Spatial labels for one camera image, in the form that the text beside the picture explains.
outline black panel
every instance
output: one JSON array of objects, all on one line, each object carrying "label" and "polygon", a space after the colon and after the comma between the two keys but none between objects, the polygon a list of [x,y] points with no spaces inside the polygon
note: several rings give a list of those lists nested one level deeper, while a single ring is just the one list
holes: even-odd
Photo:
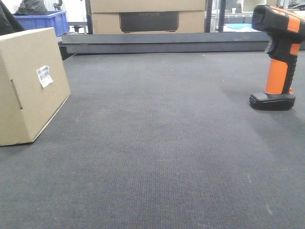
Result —
[{"label": "black panel", "polygon": [[132,12],[120,13],[122,32],[176,31],[179,12]]}]

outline barcode scanner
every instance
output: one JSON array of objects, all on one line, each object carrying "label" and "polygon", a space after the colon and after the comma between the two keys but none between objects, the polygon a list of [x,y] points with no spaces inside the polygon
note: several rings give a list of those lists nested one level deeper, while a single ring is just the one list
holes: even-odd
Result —
[{"label": "barcode scanner", "polygon": [[258,5],[253,11],[252,28],[271,37],[266,49],[271,62],[265,91],[252,94],[250,106],[257,110],[289,110],[295,104],[290,86],[300,45],[305,39],[305,17]]}]

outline blue plastic crate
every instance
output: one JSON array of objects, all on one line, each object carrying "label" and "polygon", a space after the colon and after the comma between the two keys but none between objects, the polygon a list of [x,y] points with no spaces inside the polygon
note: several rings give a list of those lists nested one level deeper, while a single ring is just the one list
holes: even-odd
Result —
[{"label": "blue plastic crate", "polygon": [[67,11],[49,11],[49,15],[15,16],[25,30],[54,27],[59,37],[69,31]]}]

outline table surface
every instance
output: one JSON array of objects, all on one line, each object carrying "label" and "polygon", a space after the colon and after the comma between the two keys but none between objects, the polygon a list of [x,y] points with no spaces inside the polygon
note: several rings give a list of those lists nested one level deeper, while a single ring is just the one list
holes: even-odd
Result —
[{"label": "table surface", "polygon": [[253,110],[263,52],[73,56],[71,96],[0,147],[2,229],[302,229],[305,52],[295,106]]}]

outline sticker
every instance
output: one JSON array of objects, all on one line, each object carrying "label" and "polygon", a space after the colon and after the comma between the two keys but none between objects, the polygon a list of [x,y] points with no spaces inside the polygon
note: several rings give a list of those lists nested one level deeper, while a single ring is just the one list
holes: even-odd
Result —
[{"label": "sticker", "polygon": [[49,84],[53,82],[50,73],[49,73],[50,67],[45,65],[41,67],[40,69],[36,70],[39,82],[41,83],[42,87],[45,88]]}]

